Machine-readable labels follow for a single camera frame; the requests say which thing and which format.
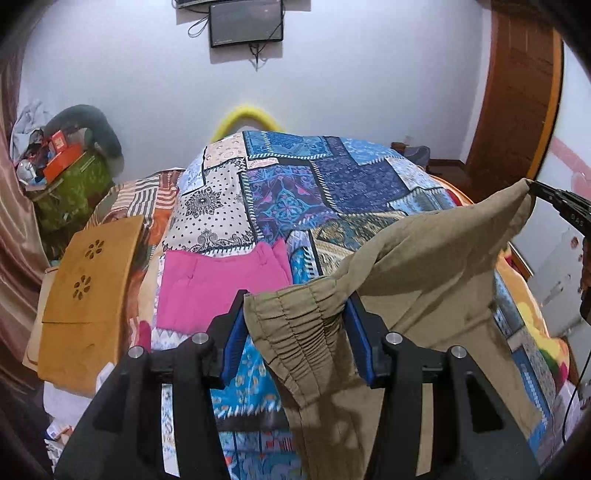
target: black cable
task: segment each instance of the black cable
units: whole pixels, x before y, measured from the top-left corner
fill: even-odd
[[[569,416],[570,406],[573,404],[574,396],[577,394],[577,390],[579,389],[579,385],[581,384],[581,380],[583,379],[583,375],[585,374],[585,370],[587,370],[587,366],[589,365],[589,359],[591,359],[591,349],[589,350],[589,354],[587,355],[587,361],[585,362],[585,366],[581,374],[579,375],[579,380],[577,380],[577,384],[574,387],[573,394],[570,396],[569,406],[566,407],[566,414],[564,414],[564,421],[562,422],[562,441],[566,443],[566,438],[564,437],[564,430],[566,428],[566,419]]]
[[[203,30],[205,30],[205,27],[207,27],[207,21],[209,20],[209,12],[201,12],[199,10],[193,10],[190,7],[180,7],[178,6],[178,3],[176,2],[176,0],[170,0],[170,4],[173,6],[173,8],[175,10],[189,10],[190,12],[196,13],[196,14],[202,14],[202,15],[207,15],[206,17],[203,17],[199,20],[197,20],[193,25],[191,25],[189,27],[189,29],[187,30],[187,35],[190,38],[196,38],[199,35],[201,35],[203,33]],[[205,25],[202,26],[201,30],[199,30],[197,33],[191,33],[191,30],[194,29],[197,25],[201,24],[205,22]]]
[[[248,44],[248,48],[250,49],[251,53],[253,54],[253,56],[255,57],[255,62],[256,62],[256,69],[258,70],[258,59],[259,59],[259,55],[261,54],[261,52],[265,49],[265,47],[267,46],[267,44],[269,43],[269,40],[271,39],[271,37],[273,35],[275,35],[275,32],[277,31],[277,29],[279,27],[283,26],[283,19],[285,18],[285,8],[283,8],[281,10],[281,22],[279,22],[279,24],[275,27],[275,29],[271,32],[271,35],[269,35],[267,37],[266,40],[263,40],[262,42],[262,47],[260,46],[260,43],[249,43]]]
[[[207,27],[207,22],[209,20],[209,14],[206,17],[203,17],[201,20],[197,20],[193,25],[191,25],[189,27],[189,29],[187,30],[187,35],[191,38],[197,38],[199,35],[201,35],[203,33],[203,30],[205,30],[205,28]],[[195,28],[197,25],[199,25],[200,23],[203,23],[203,26],[201,27],[201,30],[199,30],[197,33],[191,33],[191,29]]]

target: pink cloth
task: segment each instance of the pink cloth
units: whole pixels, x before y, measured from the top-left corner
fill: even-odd
[[[145,320],[138,324],[138,341],[136,345],[144,347],[147,352],[152,351],[152,327]]]
[[[216,315],[227,313],[236,292],[275,291],[293,283],[285,242],[258,244],[246,255],[212,258],[168,250],[156,326],[190,335],[205,332]]]

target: green bag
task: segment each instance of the green bag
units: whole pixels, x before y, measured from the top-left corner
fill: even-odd
[[[105,159],[96,151],[87,151],[31,199],[49,260],[62,257],[74,233],[84,228],[112,186]]]

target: black clamp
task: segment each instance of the black clamp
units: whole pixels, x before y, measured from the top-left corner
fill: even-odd
[[[591,238],[591,202],[573,192],[555,189],[540,181],[530,183],[530,193],[551,204],[560,216],[574,226],[585,238]],[[591,289],[584,295],[579,307],[581,317],[591,325]]]
[[[385,388],[366,480],[415,478],[423,384],[433,385],[434,434],[431,471],[421,478],[538,478],[526,439],[464,347],[416,346],[366,312],[357,293],[343,321],[359,375],[371,388]]]
[[[170,383],[181,478],[229,480],[209,390],[236,376],[248,334],[246,293],[238,291],[230,311],[215,317],[207,332],[174,349],[129,349],[78,422],[55,478],[174,478],[164,471],[161,440],[162,384]]]

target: wooden board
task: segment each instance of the wooden board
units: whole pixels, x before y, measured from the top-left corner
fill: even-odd
[[[133,216],[72,237],[43,314],[43,380],[93,395],[97,374],[118,361],[127,279],[143,222]]]

